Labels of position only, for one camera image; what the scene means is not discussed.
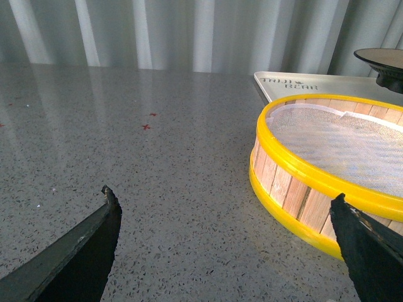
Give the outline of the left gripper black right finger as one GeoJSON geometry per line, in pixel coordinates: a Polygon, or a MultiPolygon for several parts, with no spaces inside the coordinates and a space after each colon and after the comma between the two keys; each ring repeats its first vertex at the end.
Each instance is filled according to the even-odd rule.
{"type": "Polygon", "coordinates": [[[402,301],[402,235],[344,200],[331,201],[331,222],[361,301],[402,301]]]}

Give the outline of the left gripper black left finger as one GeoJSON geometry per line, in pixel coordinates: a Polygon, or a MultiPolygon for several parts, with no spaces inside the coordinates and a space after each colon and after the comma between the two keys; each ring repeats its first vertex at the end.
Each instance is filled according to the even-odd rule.
{"type": "Polygon", "coordinates": [[[26,264],[1,279],[1,301],[100,301],[115,260],[122,209],[105,203],[26,264]]]}

